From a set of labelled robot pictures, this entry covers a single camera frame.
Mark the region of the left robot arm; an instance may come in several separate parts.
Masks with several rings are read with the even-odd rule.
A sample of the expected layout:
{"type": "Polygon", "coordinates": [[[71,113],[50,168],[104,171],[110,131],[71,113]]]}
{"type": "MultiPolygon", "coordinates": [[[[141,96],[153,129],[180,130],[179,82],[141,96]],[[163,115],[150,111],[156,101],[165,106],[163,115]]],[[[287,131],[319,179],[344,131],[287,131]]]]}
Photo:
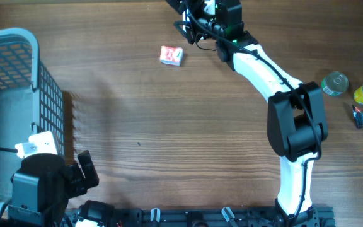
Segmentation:
{"type": "Polygon", "coordinates": [[[69,166],[58,154],[28,156],[11,181],[8,221],[13,226],[59,226],[69,199],[99,184],[88,150],[78,154],[78,162],[69,166]]]}

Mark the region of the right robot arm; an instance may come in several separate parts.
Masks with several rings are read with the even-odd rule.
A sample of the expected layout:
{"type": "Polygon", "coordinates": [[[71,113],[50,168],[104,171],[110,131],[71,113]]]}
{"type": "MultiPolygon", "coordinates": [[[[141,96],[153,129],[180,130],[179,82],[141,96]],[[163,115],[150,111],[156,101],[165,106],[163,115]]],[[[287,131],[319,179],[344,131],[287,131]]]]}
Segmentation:
{"type": "Polygon", "coordinates": [[[293,78],[245,30],[240,1],[167,0],[182,19],[175,28],[190,44],[213,39],[220,60],[244,76],[268,105],[267,137],[280,158],[276,224],[300,226],[316,219],[311,174],[322,157],[328,127],[322,90],[293,78]]]}

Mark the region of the green tin can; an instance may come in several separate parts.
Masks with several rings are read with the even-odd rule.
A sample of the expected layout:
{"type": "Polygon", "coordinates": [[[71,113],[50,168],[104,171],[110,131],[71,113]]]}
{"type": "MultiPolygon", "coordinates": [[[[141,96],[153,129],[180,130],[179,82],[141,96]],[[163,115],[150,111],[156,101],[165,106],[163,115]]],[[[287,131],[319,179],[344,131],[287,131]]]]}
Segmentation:
{"type": "Polygon", "coordinates": [[[344,73],[333,71],[321,81],[322,90],[330,96],[339,96],[349,87],[349,81],[344,73]]]}

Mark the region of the red white tissue pack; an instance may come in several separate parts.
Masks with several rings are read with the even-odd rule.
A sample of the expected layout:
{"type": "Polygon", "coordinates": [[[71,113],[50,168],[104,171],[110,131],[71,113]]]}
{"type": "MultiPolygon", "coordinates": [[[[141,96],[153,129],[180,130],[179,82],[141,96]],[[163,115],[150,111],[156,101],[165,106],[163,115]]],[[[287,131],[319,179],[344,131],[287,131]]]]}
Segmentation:
{"type": "Polygon", "coordinates": [[[184,51],[181,47],[162,46],[159,59],[163,64],[180,66],[183,55],[184,51]]]}

